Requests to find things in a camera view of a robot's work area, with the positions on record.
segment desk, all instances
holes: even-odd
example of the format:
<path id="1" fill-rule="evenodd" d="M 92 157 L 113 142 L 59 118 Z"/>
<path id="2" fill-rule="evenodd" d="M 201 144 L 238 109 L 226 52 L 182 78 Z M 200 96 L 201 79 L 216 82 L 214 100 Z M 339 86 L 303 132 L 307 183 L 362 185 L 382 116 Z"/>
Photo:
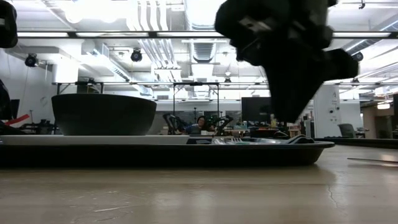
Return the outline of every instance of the desk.
<path id="1" fill-rule="evenodd" d="M 383 223 L 398 220 L 398 151 L 336 146 L 278 169 L 0 170 L 0 217 L 43 223 Z"/>

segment wooden table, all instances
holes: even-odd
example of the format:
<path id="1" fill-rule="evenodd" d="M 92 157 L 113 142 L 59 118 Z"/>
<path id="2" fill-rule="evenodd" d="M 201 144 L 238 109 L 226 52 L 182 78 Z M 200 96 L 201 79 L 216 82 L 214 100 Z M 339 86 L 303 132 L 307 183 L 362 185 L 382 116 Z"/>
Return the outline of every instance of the wooden table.
<path id="1" fill-rule="evenodd" d="M 315 166 L 0 170 L 0 220 L 78 223 L 378 223 L 398 220 L 398 151 L 336 146 Z"/>

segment ceiling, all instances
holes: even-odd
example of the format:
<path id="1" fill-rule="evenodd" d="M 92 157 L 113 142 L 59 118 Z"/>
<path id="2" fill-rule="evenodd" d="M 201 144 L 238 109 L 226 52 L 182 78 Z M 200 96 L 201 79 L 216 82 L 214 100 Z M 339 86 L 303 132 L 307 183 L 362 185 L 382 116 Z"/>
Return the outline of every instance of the ceiling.
<path id="1" fill-rule="evenodd" d="M 118 0 L 107 3 L 107 7 L 99 7 L 101 4 L 97 4 L 97 7 L 91 9 L 85 9 L 83 13 L 87 16 L 86 19 L 82 19 L 80 22 L 72 23 L 70 18 L 67 18 L 65 11 L 70 4 L 74 4 L 72 0 L 57 0 L 57 1 L 40 1 L 40 0 L 13 0 L 11 2 L 17 9 L 18 18 L 17 25 L 19 31 L 69 31 L 69 30 L 80 30 L 80 31 L 104 31 L 104 30 L 130 30 L 127 26 L 126 18 L 132 14 L 131 1 Z M 150 23 L 150 6 L 151 1 L 139 0 L 139 5 L 143 2 L 147 3 L 147 21 Z M 155 1 L 157 7 L 161 3 L 161 0 Z M 165 23 L 169 30 L 180 31 L 189 30 L 187 15 L 185 12 L 186 1 L 184 0 L 165 0 L 166 14 Z M 339 4 L 329 9 L 328 24 L 336 31 L 369 31 L 369 30 L 382 30 L 384 27 L 398 21 L 398 0 L 373 0 L 366 1 L 364 9 L 359 9 L 361 1 L 345 1 L 340 0 Z M 218 7 L 220 1 L 209 1 L 204 0 L 203 9 L 197 9 L 198 13 L 201 10 L 206 10 L 206 7 Z M 91 11 L 100 11 L 100 15 L 95 15 Z M 114 16 L 114 22 L 103 22 L 104 17 Z M 127 71 L 130 76 L 136 76 L 136 79 L 141 78 L 143 81 L 154 80 L 153 61 L 149 58 L 144 50 L 143 59 L 140 62 L 132 62 L 130 55 L 135 48 L 143 47 L 136 39 L 101 39 L 101 40 L 87 40 L 94 41 L 96 46 L 102 46 L 105 44 L 109 47 L 109 57 L 115 64 Z M 195 70 L 192 65 L 195 61 L 192 60 L 192 48 L 191 44 L 187 43 L 187 40 L 172 39 L 171 46 L 174 52 L 174 57 L 179 68 L 181 68 L 181 79 L 183 80 L 195 80 L 197 76 L 203 75 L 202 72 Z M 329 49 L 345 48 L 348 49 L 352 45 L 357 44 L 361 40 L 334 40 Z M 103 65 L 97 63 L 90 63 L 87 61 L 84 52 L 80 49 L 82 40 L 30 40 L 23 39 L 19 42 L 20 46 L 24 47 L 58 47 L 64 52 L 70 54 L 73 58 L 85 65 L 86 69 L 80 69 L 81 76 L 95 77 L 97 80 L 104 79 L 104 77 L 112 76 L 112 73 L 108 69 L 104 68 Z M 360 79 L 361 82 L 379 82 L 388 80 L 398 75 L 398 65 L 396 56 L 398 51 L 396 46 L 398 40 L 382 40 L 368 48 L 363 49 L 361 52 L 364 55 L 364 60 L 360 63 L 361 74 L 366 76 Z M 211 61 L 212 73 L 206 77 L 208 82 L 211 81 L 223 81 L 226 78 L 226 72 L 230 73 L 233 77 L 233 82 L 262 82 L 264 81 L 265 73 L 258 67 L 253 67 L 246 62 L 237 62 L 235 60 L 235 50 L 227 42 L 218 42 L 215 44 L 215 56 Z M 164 51 L 160 50 L 160 56 L 166 58 Z M 365 93 L 369 90 L 375 89 L 376 86 L 364 86 L 361 88 L 353 86 L 342 86 L 342 91 L 350 90 L 352 93 Z"/>

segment laboratory room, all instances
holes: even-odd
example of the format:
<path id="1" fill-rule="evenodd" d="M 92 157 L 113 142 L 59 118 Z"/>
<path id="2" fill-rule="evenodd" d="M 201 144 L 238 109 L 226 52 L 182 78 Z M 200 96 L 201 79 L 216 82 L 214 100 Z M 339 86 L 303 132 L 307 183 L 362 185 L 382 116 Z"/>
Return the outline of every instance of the laboratory room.
<path id="1" fill-rule="evenodd" d="M 1 223 L 397 223 L 397 9 L 0 0 Z"/>

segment security camera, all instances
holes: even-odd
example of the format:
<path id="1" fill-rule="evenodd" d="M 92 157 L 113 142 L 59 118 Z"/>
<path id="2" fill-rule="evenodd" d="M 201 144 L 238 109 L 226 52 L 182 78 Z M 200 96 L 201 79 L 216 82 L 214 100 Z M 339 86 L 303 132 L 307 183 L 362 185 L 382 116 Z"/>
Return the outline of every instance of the security camera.
<path id="1" fill-rule="evenodd" d="M 29 54 L 25 60 L 25 65 L 30 68 L 35 68 L 39 65 L 39 60 L 36 54 Z"/>
<path id="2" fill-rule="evenodd" d="M 134 49 L 130 58 L 133 62 L 140 62 L 142 60 L 141 49 Z"/>
<path id="3" fill-rule="evenodd" d="M 363 60 L 363 54 L 361 52 L 354 54 L 352 57 L 357 62 L 360 62 Z"/>

